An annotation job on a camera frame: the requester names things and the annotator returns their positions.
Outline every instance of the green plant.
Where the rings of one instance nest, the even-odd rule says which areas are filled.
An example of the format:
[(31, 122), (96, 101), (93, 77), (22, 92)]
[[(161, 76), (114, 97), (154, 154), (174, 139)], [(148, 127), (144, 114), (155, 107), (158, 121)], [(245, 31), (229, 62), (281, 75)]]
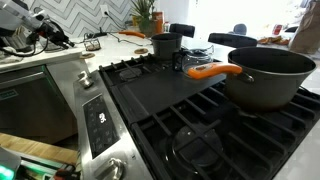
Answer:
[(133, 3), (132, 15), (142, 19), (150, 19), (154, 10), (155, 0), (131, 0)]

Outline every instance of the gas stove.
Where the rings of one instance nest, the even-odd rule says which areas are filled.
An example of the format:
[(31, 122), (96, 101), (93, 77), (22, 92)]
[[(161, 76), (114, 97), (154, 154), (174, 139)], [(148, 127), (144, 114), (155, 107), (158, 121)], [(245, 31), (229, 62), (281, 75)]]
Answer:
[(272, 179), (320, 118), (306, 89), (247, 113), (224, 95), (224, 75), (193, 80), (152, 55), (99, 73), (154, 179)]

